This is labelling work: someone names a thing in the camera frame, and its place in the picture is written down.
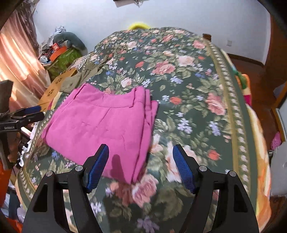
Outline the person left hand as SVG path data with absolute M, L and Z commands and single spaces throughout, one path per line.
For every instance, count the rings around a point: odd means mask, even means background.
M 15 163 L 18 159 L 18 147 L 21 142 L 20 132 L 13 132 L 8 136 L 8 145 L 10 154 L 8 155 L 8 160 L 11 163 Z

